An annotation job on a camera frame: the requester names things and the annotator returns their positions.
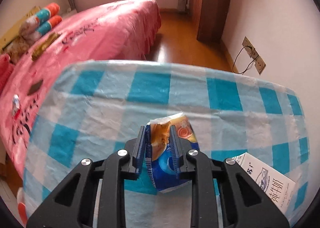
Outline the black smartphone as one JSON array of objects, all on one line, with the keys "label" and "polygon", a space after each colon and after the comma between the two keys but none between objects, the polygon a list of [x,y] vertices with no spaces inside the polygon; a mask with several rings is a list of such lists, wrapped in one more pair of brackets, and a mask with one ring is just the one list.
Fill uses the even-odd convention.
[{"label": "black smartphone", "polygon": [[31,96],[32,94],[36,93],[37,91],[39,91],[39,89],[41,88],[43,84],[43,79],[39,80],[38,82],[34,83],[30,89],[27,92],[28,96]]}]

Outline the pink love you bedspread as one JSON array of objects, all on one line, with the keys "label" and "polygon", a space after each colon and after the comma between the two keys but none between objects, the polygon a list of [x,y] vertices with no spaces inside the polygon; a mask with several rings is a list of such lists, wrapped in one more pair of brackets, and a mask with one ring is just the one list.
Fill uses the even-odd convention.
[{"label": "pink love you bedspread", "polygon": [[[65,67],[86,60],[145,60],[160,27],[156,0],[121,0],[63,19],[53,28],[61,36],[34,62],[34,48],[29,48],[1,93],[1,141],[19,175],[36,114]],[[41,79],[39,91],[28,96],[30,87]],[[21,105],[17,119],[12,117],[15,94]]]}]

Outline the yellow wooden headboard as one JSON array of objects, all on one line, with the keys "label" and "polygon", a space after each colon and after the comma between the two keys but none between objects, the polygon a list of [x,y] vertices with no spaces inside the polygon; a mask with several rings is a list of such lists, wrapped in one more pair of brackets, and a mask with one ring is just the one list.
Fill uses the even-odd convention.
[{"label": "yellow wooden headboard", "polygon": [[18,19],[11,28],[6,30],[4,33],[1,33],[1,50],[5,49],[5,47],[8,46],[18,36],[21,24],[39,10],[39,6],[34,6],[23,17],[21,17],[21,19]]}]

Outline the olive crumpled cloth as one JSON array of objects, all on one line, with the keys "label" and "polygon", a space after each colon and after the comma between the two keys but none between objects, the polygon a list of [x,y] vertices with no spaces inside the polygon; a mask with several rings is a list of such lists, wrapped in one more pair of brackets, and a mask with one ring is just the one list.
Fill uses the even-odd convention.
[{"label": "olive crumpled cloth", "polygon": [[43,54],[43,52],[52,45],[56,39],[58,39],[61,36],[61,34],[53,32],[49,35],[49,37],[40,45],[38,45],[31,54],[31,60],[34,62],[40,58],[40,56]]}]

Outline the rolled colourful quilt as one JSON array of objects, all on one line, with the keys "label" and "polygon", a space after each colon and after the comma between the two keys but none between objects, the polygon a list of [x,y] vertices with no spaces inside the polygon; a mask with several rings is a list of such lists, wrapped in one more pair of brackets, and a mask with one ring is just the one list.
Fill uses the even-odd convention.
[{"label": "rolled colourful quilt", "polygon": [[21,24],[19,35],[29,45],[33,45],[62,21],[62,17],[58,15],[59,10],[57,3],[48,4]]}]

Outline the pink folded pillows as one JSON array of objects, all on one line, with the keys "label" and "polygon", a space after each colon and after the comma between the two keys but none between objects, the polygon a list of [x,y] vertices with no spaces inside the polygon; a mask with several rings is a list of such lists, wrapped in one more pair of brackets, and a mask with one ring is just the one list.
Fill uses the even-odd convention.
[{"label": "pink folded pillows", "polygon": [[14,70],[14,64],[11,62],[8,54],[1,54],[0,59],[0,93],[2,93],[10,75]]}]

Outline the small blue snack wrapper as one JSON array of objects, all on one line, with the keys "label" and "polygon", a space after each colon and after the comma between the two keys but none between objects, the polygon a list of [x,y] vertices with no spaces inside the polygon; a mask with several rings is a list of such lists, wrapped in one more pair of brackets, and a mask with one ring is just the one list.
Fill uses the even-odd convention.
[{"label": "small blue snack wrapper", "polygon": [[167,117],[150,120],[146,125],[145,160],[151,182],[162,193],[171,192],[187,183],[179,180],[174,170],[171,146],[169,143],[170,127],[174,125],[180,138],[187,139],[193,149],[199,145],[188,117],[183,112]]}]

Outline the wall power socket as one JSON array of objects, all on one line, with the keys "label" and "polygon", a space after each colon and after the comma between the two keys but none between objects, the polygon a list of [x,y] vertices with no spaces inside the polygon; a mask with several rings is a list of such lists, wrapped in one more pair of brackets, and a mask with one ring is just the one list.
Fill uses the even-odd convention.
[{"label": "wall power socket", "polygon": [[242,46],[244,47],[244,49],[246,50],[246,52],[248,53],[250,58],[252,58],[252,60],[254,61],[254,66],[255,66],[257,72],[259,73],[259,75],[261,75],[261,73],[264,71],[264,69],[266,67],[266,64],[265,64],[263,58],[261,58],[261,56],[258,54],[255,47],[251,44],[251,42],[249,41],[249,39],[247,37],[244,37],[244,40],[242,42]]}]

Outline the white milk carton box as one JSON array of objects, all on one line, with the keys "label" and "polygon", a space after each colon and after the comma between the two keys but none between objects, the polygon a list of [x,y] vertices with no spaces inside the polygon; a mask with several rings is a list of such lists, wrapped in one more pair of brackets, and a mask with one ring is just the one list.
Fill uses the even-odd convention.
[{"label": "white milk carton box", "polygon": [[296,183],[247,152],[235,156],[233,159],[285,214]]}]

